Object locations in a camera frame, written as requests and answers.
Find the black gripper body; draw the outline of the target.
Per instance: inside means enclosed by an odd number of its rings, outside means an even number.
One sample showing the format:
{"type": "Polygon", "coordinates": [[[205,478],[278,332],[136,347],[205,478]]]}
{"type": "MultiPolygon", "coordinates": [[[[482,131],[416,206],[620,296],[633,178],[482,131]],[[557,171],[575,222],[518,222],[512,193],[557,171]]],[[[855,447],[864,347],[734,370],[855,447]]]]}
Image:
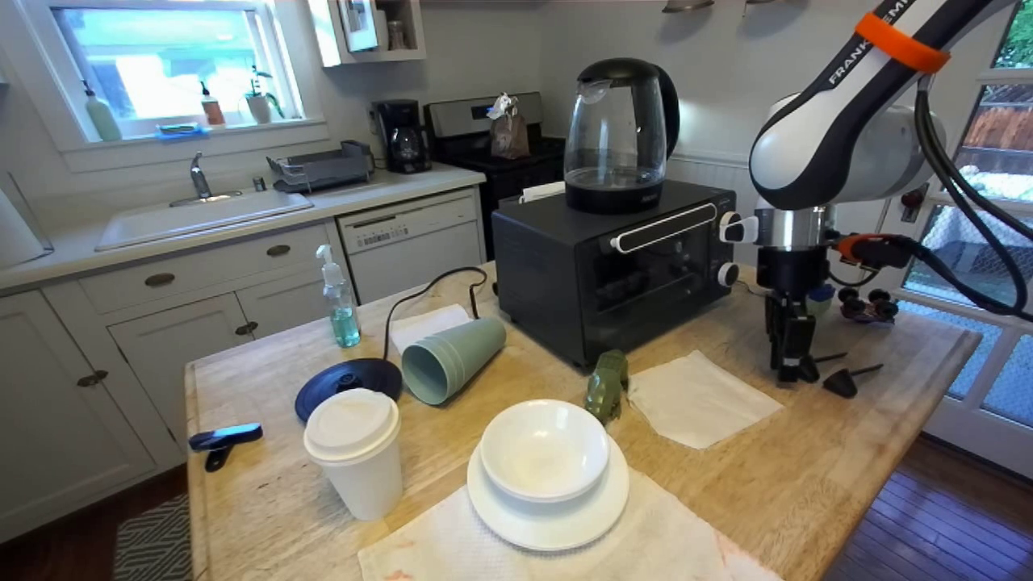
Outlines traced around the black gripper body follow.
{"type": "Polygon", "coordinates": [[[765,296],[765,329],[773,342],[791,340],[805,323],[807,292],[817,289],[830,273],[823,247],[805,251],[782,251],[763,247],[760,251],[760,273],[757,279],[768,289],[765,296]]]}

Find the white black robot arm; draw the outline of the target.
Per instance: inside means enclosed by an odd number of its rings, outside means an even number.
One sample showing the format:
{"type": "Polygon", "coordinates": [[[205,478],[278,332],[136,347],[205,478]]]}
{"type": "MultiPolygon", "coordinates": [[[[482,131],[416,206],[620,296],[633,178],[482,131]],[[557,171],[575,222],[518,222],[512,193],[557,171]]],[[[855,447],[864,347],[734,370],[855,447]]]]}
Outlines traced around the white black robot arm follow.
{"type": "Polygon", "coordinates": [[[830,276],[828,251],[880,273],[912,257],[931,263],[975,305],[1027,320],[1027,279],[986,225],[979,209],[1027,236],[1027,225],[982,196],[945,158],[931,110],[931,78],[951,60],[951,45],[1003,0],[882,0],[864,12],[830,65],[782,100],[750,148],[750,178],[773,213],[760,236],[760,282],[765,296],[768,365],[782,381],[814,381],[817,329],[807,292],[830,276]],[[960,279],[927,244],[909,236],[840,236],[828,209],[912,191],[927,171],[957,196],[1015,276],[1000,302],[960,279]]]}

